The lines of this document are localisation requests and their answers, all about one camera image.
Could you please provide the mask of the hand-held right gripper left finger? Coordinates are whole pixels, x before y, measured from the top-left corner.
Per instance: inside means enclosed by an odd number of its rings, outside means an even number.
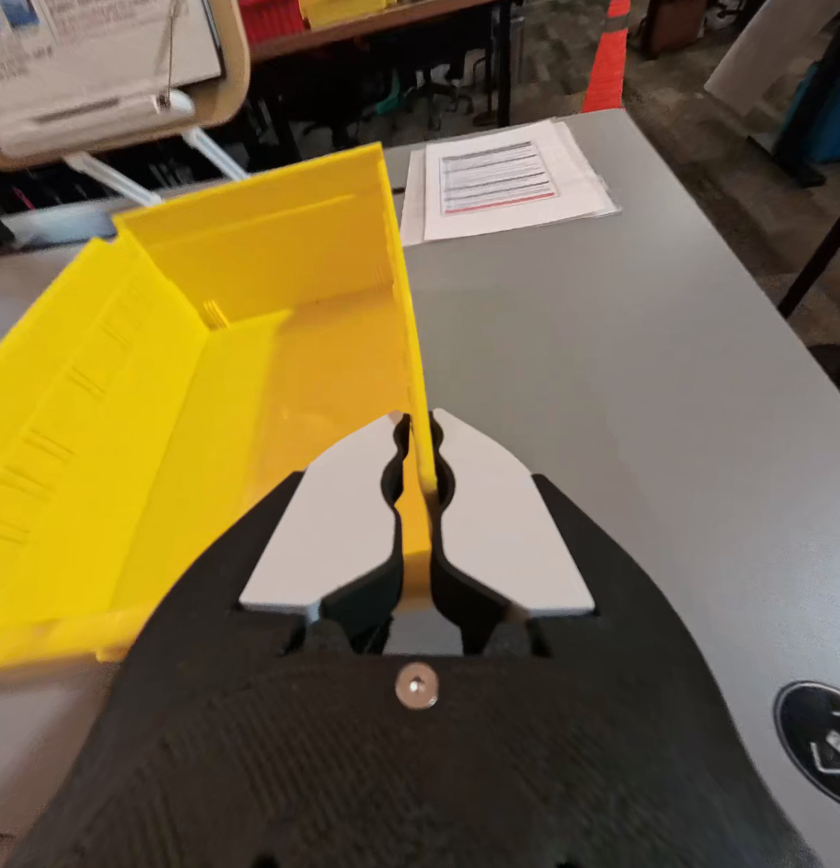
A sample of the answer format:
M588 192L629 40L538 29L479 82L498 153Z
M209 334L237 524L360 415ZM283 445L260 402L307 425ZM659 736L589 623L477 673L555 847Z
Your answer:
M295 492L239 595L244 612L338 624L360 655L382 655L404 591L410 416L392 412L329 447Z

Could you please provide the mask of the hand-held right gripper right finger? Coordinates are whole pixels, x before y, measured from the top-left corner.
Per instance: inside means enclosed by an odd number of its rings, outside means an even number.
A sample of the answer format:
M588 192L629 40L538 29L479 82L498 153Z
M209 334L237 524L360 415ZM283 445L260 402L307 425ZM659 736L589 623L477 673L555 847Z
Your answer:
M501 624L593 614L532 472L447 410L432 410L429 423L438 482L430 592L459 630L463 654L483 654Z

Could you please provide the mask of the yellow plastic bin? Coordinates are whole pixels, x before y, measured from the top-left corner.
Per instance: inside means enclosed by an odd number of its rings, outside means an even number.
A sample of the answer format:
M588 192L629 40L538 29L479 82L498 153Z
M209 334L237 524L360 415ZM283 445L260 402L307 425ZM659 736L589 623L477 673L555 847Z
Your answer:
M391 411L436 483L378 144L118 216L0 342L0 670L117 660L292 472Z

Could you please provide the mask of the round black desk grommet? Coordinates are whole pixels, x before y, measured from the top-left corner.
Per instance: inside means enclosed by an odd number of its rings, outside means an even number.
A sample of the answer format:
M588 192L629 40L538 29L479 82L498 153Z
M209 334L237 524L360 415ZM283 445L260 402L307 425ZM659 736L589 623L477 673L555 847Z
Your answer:
M816 681L790 683L776 696L773 716L796 768L840 804L840 689Z

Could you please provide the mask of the printed sheet in plastic sleeve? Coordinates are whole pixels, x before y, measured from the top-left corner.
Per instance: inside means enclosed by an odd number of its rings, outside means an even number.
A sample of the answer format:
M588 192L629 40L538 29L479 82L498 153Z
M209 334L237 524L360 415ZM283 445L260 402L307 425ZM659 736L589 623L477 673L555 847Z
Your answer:
M568 126L548 119L414 150L400 233L411 247L619 211Z

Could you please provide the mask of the black stand leg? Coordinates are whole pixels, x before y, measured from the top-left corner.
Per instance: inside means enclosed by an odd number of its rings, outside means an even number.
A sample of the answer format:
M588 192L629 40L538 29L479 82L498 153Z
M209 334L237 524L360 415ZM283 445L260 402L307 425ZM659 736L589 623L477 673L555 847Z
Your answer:
M786 294L779 302L777 310L784 320L788 320L802 303L811 288L816 284L832 259L840 250L840 216L831 226L806 265L795 277Z

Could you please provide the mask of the beige wooden chair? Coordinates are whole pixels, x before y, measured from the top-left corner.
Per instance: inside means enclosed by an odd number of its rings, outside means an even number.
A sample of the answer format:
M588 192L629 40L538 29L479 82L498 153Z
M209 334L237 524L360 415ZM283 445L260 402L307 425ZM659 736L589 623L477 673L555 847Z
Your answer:
M100 182L137 205L151 207L161 203L159 195L144 189L118 170L96 159L94 155L116 148L154 142L165 137L180 136L229 179L245 178L246 173L204 130L230 121L241 107L250 80L249 46L238 2L210 1L208 4L221 44L223 75L218 81L189 85L178 91L178 96L188 96L193 101L190 118L169 122L148 131L143 130L136 135L107 139L66 152L42 154L32 160L9 160L0 155L0 171L18 171L61 161L67 167Z

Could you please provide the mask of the orange traffic cone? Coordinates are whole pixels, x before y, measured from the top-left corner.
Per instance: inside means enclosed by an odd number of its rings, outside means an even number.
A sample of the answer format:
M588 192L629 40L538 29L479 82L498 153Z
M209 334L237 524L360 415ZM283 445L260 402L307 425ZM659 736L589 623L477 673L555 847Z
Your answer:
M624 90L631 1L610 1L591 66L582 114L620 109Z

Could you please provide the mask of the wooden table with black legs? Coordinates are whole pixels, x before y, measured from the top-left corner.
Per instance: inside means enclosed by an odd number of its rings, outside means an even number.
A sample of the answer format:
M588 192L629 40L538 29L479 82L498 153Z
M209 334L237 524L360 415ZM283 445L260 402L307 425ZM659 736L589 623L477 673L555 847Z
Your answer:
M499 10L498 30L498 102L494 114L497 127L511 124L512 75L511 75L511 13L512 1L418 1L399 2L386 9L370 14L329 24L320 28L305 29L284 36L268 39L252 45L252 67L279 57L291 56L328 44L365 38L379 33L425 24L444 16L454 15L465 9L496 7Z

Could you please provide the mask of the red plastic bin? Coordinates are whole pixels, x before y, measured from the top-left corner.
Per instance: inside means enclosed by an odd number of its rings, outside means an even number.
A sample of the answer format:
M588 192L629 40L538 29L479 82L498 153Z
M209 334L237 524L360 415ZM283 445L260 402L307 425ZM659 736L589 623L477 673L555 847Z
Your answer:
M299 1L239 1L239 11L252 48L307 29Z

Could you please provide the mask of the small yellow bin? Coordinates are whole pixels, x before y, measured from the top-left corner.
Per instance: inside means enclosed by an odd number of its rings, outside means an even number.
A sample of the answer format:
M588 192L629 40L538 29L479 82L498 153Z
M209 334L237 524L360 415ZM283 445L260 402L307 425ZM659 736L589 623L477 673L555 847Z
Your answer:
M310 29L344 24L387 10L390 1L299 1L300 11Z

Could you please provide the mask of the printed paper sheets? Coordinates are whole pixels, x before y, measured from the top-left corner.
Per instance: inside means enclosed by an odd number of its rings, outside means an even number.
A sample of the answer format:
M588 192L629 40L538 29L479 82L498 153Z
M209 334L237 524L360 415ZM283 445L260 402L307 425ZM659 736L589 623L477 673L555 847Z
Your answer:
M208 2L0 2L0 155L32 160L190 118L218 81Z

